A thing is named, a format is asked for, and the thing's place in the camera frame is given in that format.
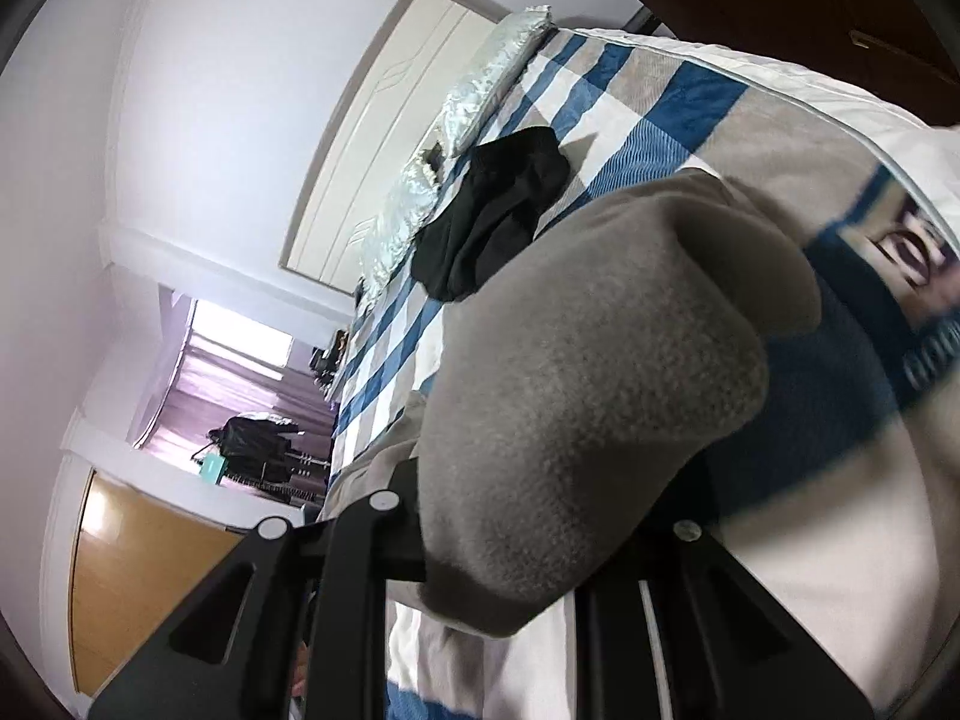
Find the silver satin pillow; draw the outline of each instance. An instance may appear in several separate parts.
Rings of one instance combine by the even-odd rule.
[[[493,28],[443,101],[443,156],[455,157],[476,140],[552,25],[549,6],[541,5],[511,13]]]
[[[403,168],[383,210],[364,237],[360,264],[364,284],[357,307],[365,314],[390,283],[394,271],[410,250],[416,231],[424,226],[439,199],[437,175],[422,154]]]

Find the mattress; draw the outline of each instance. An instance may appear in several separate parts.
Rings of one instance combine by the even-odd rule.
[[[539,124],[557,132],[574,176],[538,234],[682,167],[774,197],[761,210],[817,271],[824,323],[769,344],[764,412],[693,461],[659,514],[709,524],[872,703],[891,706],[960,608],[956,134],[796,66],[578,30],[545,42],[478,141]],[[469,153],[443,165],[435,214],[468,169]],[[822,186],[840,190],[824,197]],[[931,268],[936,285],[921,272]],[[334,473],[412,389],[429,392],[440,366],[443,306],[409,271],[408,256],[352,328]],[[572,630],[569,599],[498,642],[399,607],[392,715],[573,717]]]

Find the gray fabric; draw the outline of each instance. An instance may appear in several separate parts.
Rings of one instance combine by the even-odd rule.
[[[699,170],[610,194],[464,305],[416,447],[430,613],[512,634],[757,413],[760,335],[814,329],[820,300],[744,203]]]
[[[403,413],[382,436],[378,437],[350,464],[330,485],[323,501],[320,519],[339,517],[341,512],[355,501],[376,490],[385,490],[390,485],[394,469],[402,461],[409,460],[421,423],[424,421],[426,398],[419,391],[412,391],[407,398]]]
[[[801,247],[847,213],[877,169],[836,124],[760,89],[741,95],[697,156]]]

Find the blue and white checkered bedsheet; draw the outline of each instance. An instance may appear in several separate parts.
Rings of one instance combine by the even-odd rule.
[[[695,459],[661,514],[714,523],[872,701],[888,706],[960,608],[960,576],[945,578],[938,557],[946,549],[960,560],[960,517],[940,521],[960,506],[933,514],[928,494],[931,480],[942,481],[937,463],[960,469],[949,432],[960,416],[960,289],[951,286],[960,266],[935,211],[902,189],[876,149],[809,106],[629,40],[556,32],[479,142],[539,124],[557,132],[575,175],[538,234],[594,197],[700,167],[736,184],[808,255],[822,326],[769,344],[763,413]],[[468,168],[469,155],[443,166],[435,215]],[[918,240],[927,251],[915,251]],[[408,256],[352,328],[334,472],[389,425],[412,389],[429,390],[440,365],[443,306],[409,266]],[[413,610],[397,614],[392,716],[570,716],[565,603],[496,646],[457,638]],[[555,662],[545,665],[548,649]],[[447,659],[436,673],[428,655]],[[498,673],[510,662],[545,676],[521,680],[522,690],[506,677],[477,682],[464,665],[477,658]]]

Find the black bracket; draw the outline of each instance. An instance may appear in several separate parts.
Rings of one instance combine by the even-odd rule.
[[[425,581],[416,462],[337,519],[263,520],[97,696],[90,720],[382,720],[386,581]],[[638,530],[576,590],[577,720],[872,720],[863,694],[691,522]]]

